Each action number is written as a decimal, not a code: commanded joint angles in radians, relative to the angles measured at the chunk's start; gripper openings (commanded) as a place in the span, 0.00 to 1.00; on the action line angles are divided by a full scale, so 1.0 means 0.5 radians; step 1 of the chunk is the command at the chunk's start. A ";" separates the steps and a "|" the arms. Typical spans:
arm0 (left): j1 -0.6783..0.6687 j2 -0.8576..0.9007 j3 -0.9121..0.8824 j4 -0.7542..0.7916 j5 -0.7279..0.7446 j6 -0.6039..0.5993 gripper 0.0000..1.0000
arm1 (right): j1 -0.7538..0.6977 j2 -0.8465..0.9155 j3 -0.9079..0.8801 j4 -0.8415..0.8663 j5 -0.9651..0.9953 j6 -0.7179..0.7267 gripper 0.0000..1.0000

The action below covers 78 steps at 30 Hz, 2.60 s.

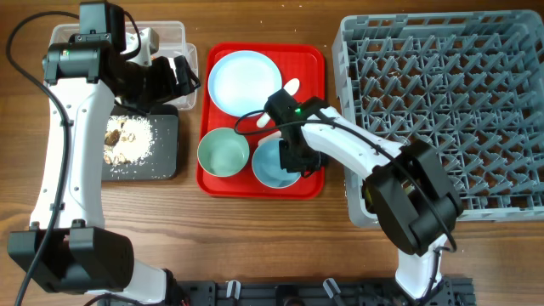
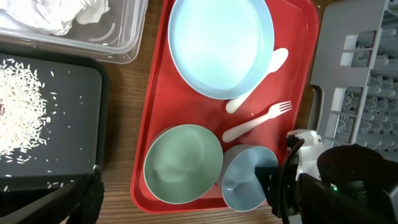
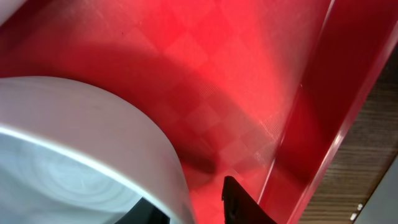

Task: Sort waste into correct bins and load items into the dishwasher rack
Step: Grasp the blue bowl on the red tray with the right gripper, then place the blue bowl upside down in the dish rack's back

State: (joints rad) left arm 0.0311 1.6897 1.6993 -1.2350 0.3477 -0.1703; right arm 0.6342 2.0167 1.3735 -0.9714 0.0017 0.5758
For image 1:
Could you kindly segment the light blue bowl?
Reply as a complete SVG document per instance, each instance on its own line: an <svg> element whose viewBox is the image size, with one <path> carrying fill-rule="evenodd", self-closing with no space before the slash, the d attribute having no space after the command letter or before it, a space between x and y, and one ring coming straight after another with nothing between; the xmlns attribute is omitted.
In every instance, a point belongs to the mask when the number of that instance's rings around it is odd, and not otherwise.
<svg viewBox="0 0 544 306"><path fill-rule="evenodd" d="M281 168L281 139L271 139L260 144L252 157L252 171L257 180L272 189L285 189L295 184L300 173L289 173Z"/></svg>

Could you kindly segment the rice and food scraps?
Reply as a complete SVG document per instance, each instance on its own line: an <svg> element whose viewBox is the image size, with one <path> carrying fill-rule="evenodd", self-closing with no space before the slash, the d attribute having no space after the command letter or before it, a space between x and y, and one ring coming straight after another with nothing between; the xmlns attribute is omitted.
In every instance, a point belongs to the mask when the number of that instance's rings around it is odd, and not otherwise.
<svg viewBox="0 0 544 306"><path fill-rule="evenodd" d="M107 122L104 161L117 167L140 163L152 155L155 143L151 122L144 116L111 116Z"/></svg>

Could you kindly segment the green bowl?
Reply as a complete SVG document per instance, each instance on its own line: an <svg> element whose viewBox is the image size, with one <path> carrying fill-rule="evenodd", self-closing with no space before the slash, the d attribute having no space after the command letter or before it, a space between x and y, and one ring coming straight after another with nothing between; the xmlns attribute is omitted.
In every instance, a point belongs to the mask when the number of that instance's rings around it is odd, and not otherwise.
<svg viewBox="0 0 544 306"><path fill-rule="evenodd" d="M247 164L250 147L246 138L232 128L220 127L207 133L197 148L203 170L214 177L226 178L239 173Z"/></svg>

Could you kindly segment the yellow plastic cup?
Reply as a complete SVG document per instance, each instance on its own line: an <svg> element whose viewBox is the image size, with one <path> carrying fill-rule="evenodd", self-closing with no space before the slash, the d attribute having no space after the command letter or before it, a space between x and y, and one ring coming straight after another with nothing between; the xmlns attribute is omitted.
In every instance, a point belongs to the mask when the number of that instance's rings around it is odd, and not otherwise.
<svg viewBox="0 0 544 306"><path fill-rule="evenodd" d="M369 213L374 213L374 208L373 208L373 203L372 203L370 191L365 186L363 186L361 188L361 194L362 194L362 197L363 197L364 202L365 202L366 211L369 212Z"/></svg>

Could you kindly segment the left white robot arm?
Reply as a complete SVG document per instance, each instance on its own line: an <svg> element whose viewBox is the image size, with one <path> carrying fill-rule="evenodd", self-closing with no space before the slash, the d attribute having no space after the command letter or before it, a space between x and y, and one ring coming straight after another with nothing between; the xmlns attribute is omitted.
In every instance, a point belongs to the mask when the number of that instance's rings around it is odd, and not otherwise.
<svg viewBox="0 0 544 306"><path fill-rule="evenodd" d="M187 305L168 269L137 260L132 242L105 228L101 202L105 130L115 106L142 115L201 85L184 56L128 49L133 17L106 1L83 2L79 30L43 57L36 85L49 98L42 190L30 225L8 238L8 255L25 282L45 292L89 294L132 305Z"/></svg>

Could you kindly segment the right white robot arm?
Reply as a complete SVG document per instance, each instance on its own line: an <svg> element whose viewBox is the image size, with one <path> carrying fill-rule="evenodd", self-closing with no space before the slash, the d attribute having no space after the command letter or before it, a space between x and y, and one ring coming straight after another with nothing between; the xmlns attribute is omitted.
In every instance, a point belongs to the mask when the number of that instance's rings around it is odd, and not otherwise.
<svg viewBox="0 0 544 306"><path fill-rule="evenodd" d="M397 284L412 301L428 302L441 281L442 253L456 251L452 231L463 212L436 149L381 138L323 99L298 103L284 89L268 97L264 111L280 131L281 168L312 173L329 156L362 178L382 231L399 250Z"/></svg>

